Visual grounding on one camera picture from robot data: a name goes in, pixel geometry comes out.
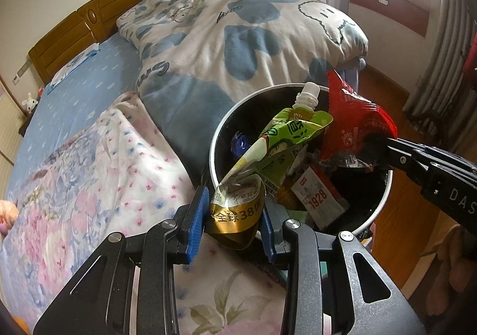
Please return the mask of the right hand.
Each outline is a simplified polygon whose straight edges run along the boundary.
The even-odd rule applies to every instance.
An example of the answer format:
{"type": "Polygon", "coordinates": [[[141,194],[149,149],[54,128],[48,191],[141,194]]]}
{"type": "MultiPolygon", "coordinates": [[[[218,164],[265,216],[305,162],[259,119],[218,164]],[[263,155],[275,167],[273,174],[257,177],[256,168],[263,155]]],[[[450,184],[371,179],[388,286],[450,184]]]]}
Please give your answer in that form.
{"type": "Polygon", "coordinates": [[[455,225],[438,245],[436,256],[441,266],[425,300],[426,314],[431,317],[448,310],[453,292],[465,291],[476,271],[476,237],[455,225]]]}

